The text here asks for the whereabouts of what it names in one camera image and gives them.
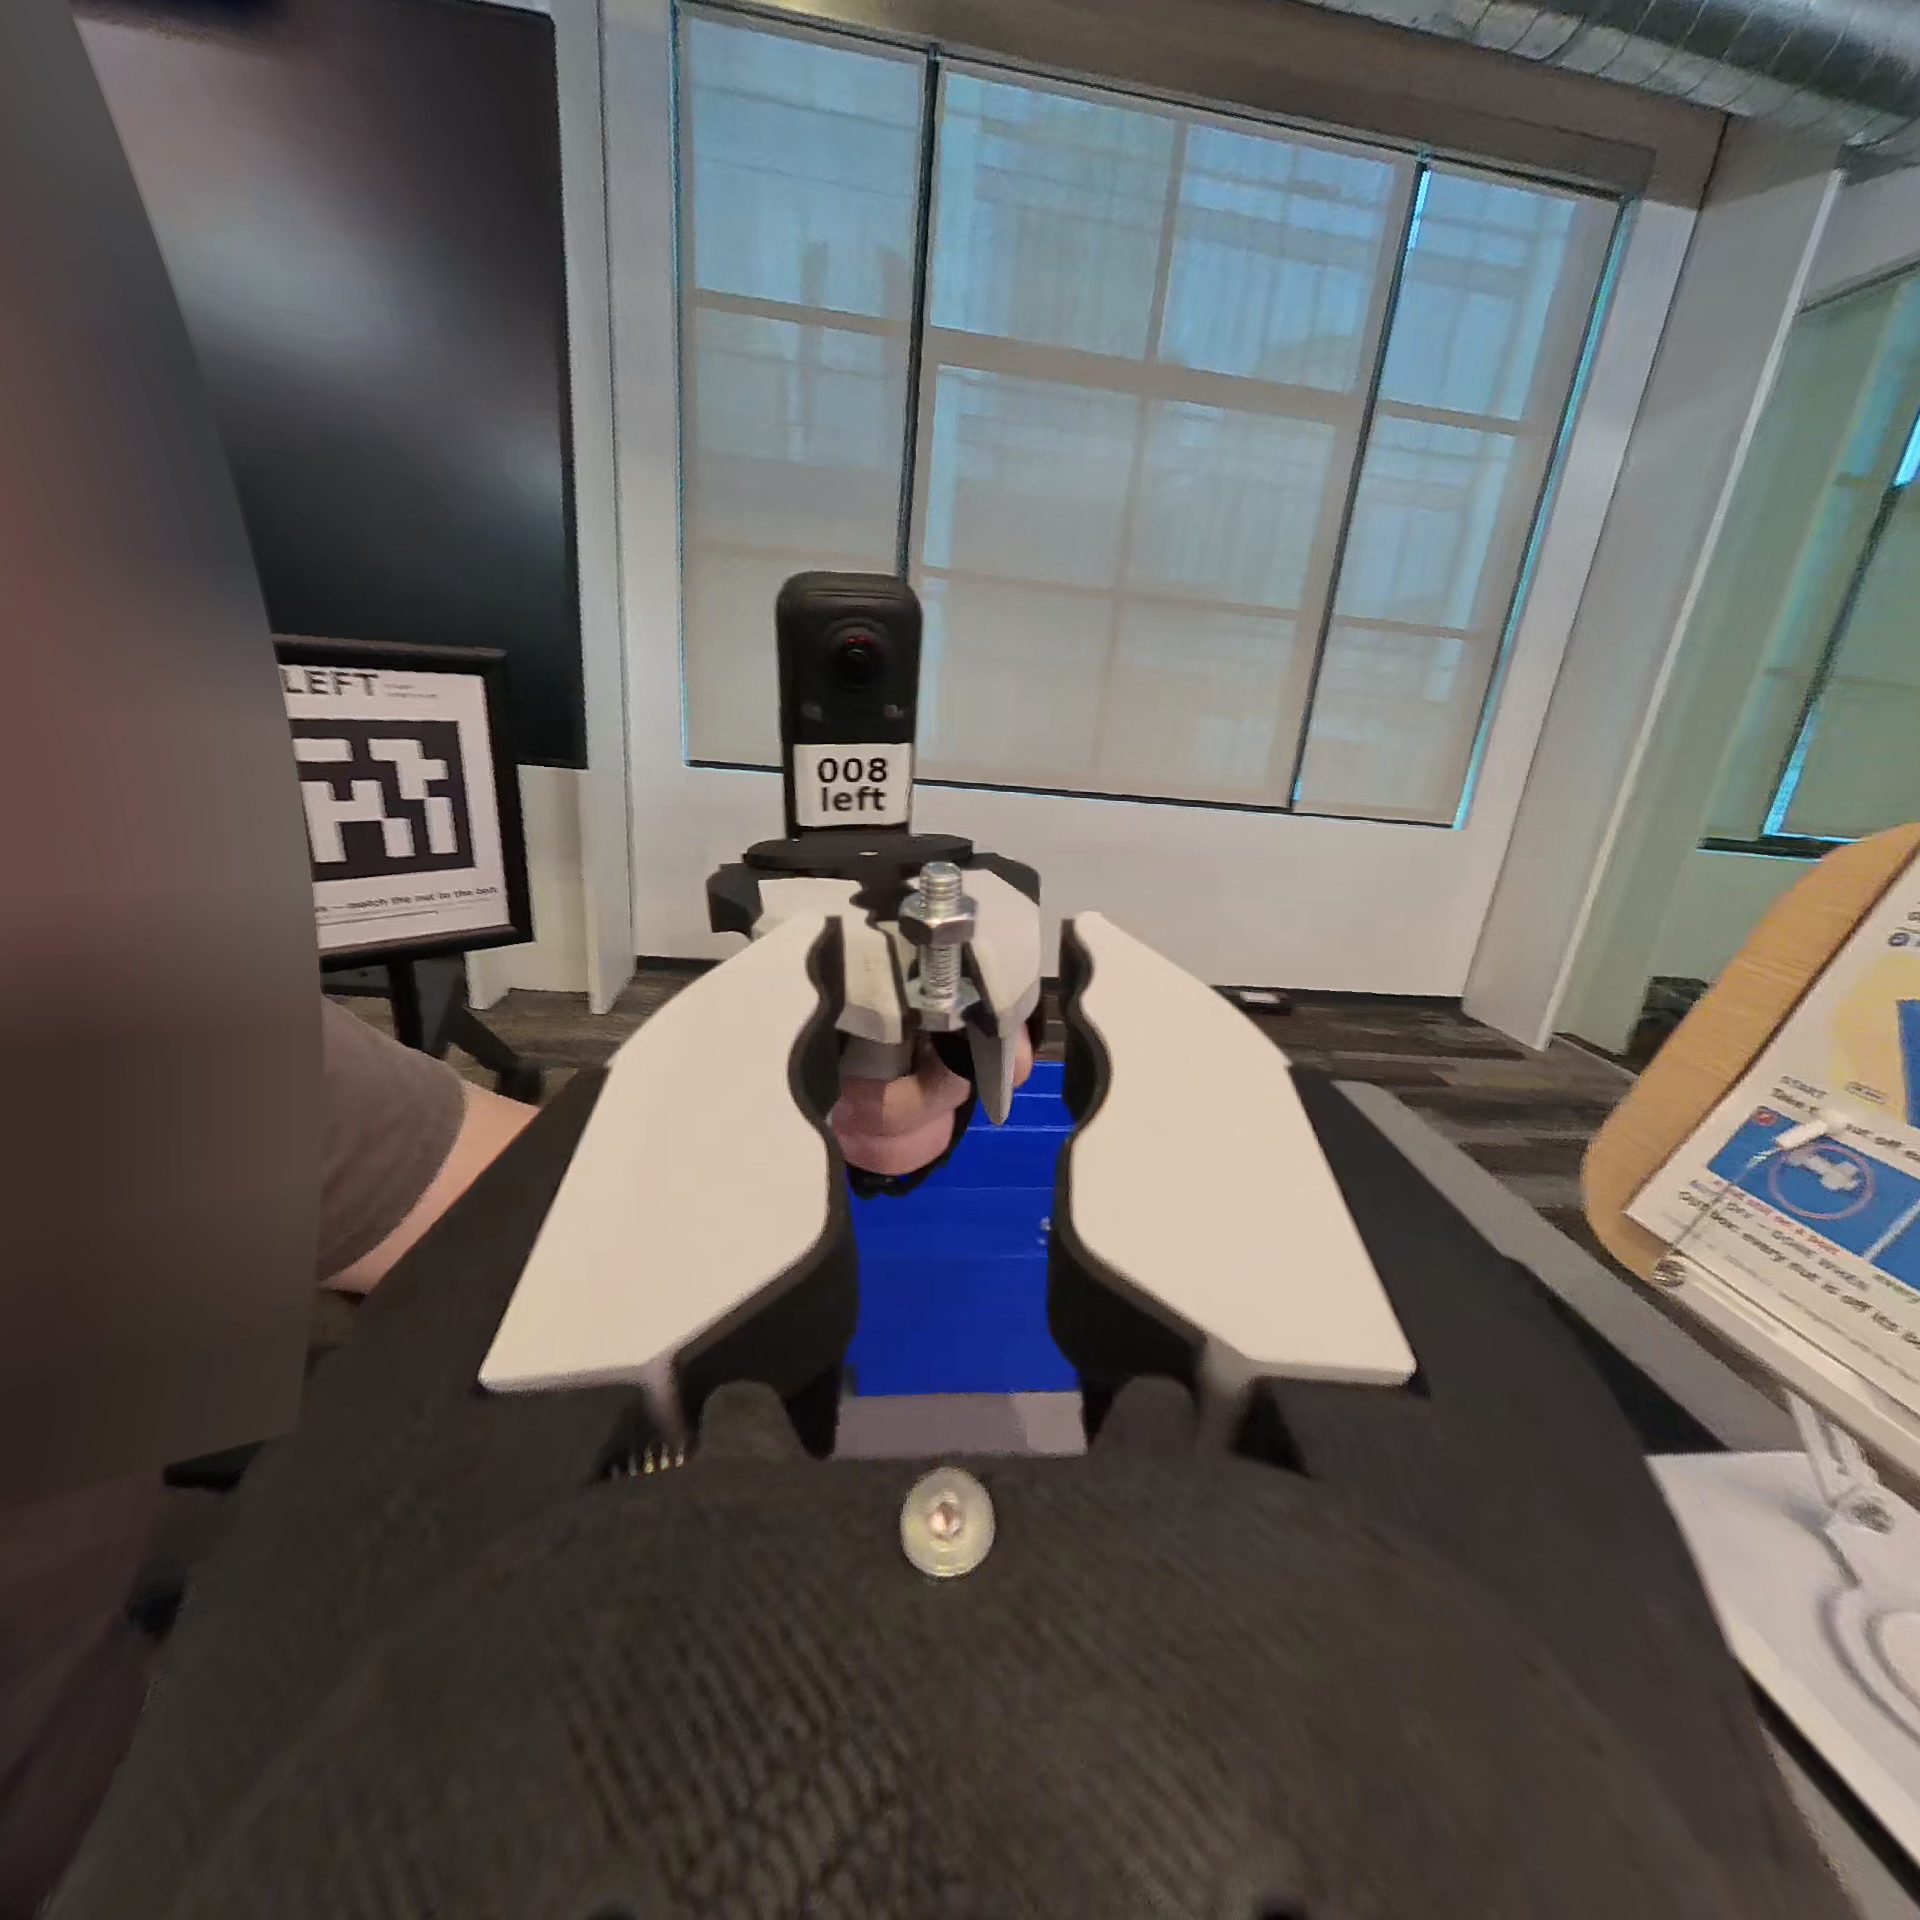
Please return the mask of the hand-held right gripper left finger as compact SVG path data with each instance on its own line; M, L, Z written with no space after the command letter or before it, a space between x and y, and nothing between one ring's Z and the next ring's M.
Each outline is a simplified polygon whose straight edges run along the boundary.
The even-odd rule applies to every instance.
M838 1098L845 927L805 912L615 1055L477 1382L702 1407L843 1369L859 1317Z

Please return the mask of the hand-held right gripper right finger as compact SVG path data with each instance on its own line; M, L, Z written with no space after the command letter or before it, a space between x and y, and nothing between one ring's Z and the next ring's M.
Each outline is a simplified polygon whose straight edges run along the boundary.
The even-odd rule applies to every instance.
M1062 927L1049 1327L1085 1385L1400 1388L1416 1355L1285 1050L1114 920Z

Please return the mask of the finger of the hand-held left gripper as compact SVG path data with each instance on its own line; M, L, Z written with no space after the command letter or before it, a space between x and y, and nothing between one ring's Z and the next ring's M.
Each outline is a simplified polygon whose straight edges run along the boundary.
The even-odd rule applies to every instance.
M1021 1049L1044 997L1044 912L996 869L965 869L972 900L966 982L974 988L965 1032L977 1100L990 1125L1006 1125L1021 1086Z
M898 1083L916 1067L916 1028L901 973L901 942L861 902L855 877L759 877L755 941L819 914L838 927L841 1013L835 1022L845 1080Z

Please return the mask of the steel hex bolt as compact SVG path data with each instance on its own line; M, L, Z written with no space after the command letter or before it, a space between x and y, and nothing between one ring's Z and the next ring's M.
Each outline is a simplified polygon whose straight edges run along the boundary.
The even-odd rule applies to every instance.
M966 891L963 869L947 860L926 863L901 907L906 900L916 900L906 908L911 914L926 919L961 911L966 900L977 916L977 900ZM908 949L906 1002L922 1034L947 1039L981 1026L989 1018L982 991L970 973L974 939L965 950L922 950L902 936L901 941Z

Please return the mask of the blue plastic bin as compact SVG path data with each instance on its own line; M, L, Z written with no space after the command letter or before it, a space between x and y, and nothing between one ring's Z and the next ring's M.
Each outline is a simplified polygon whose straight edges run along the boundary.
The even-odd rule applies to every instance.
M1046 1309L1049 1236L1073 1117L1062 1065L1034 1065L1005 1122L972 1118L902 1194L851 1203L859 1321L845 1386L861 1399L1077 1388Z

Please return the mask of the person's left forearm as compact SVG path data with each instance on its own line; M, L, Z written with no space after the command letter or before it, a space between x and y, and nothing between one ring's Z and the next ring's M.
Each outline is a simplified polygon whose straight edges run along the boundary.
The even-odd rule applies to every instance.
M328 1293L367 1297L443 1225L481 1179L534 1122L537 1109L500 1093L467 1083L460 1127L443 1165L387 1236L357 1261L326 1272L319 1284Z

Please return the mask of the person's left hand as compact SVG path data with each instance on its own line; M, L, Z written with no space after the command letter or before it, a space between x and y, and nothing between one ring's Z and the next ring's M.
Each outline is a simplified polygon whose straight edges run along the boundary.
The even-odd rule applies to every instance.
M977 1100L972 1079L919 1039L898 1075L845 1071L829 1125L851 1177L906 1187L949 1158Z

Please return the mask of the black sign stand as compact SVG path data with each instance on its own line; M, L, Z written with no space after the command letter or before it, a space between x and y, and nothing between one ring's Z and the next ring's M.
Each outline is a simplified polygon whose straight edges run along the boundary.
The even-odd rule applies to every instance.
M493 1077L493 1091L502 1098L527 1106L543 1102L545 1073L473 1008L467 954L399 957L377 969L400 1046L441 1062L460 1053Z

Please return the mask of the large window with blind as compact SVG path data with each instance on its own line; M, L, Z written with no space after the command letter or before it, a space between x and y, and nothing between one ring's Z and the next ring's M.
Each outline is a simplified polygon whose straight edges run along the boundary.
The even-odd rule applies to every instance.
M1619 196L742 8L673 66L689 762L888 570L926 781L1468 823Z

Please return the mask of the black framed marker sign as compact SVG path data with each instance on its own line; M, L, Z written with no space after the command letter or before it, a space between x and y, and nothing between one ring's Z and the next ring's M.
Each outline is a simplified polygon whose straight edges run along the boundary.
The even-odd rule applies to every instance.
M275 636L325 969L534 941L509 658Z

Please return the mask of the wooden instruction board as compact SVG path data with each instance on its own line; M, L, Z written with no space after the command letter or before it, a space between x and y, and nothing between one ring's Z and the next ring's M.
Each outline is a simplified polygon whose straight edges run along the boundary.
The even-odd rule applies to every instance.
M1611 1261L1669 1315L1711 1329L1735 1369L1766 1380L1773 1399L1801 1396L1904 1479L1919 1474L1914 1413L1851 1359L1823 1353L1751 1286L1723 1278L1707 1257L1677 1250L1674 1232L1646 1228L1629 1206L1799 1015L1916 848L1914 825L1887 829L1830 853L1791 887L1613 1111L1581 1173L1586 1225Z

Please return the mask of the large black screen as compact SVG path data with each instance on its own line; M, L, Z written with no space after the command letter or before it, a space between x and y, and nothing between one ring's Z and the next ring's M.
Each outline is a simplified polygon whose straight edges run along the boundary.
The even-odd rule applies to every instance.
M271 632L502 655L587 765L558 36L454 3L72 5Z

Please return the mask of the metal ceiling duct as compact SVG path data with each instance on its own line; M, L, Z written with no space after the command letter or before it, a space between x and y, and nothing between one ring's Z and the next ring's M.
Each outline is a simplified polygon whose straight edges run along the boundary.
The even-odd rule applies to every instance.
M1558 60L1737 118L1833 135L1861 163L1916 164L1914 3L1560 5Z

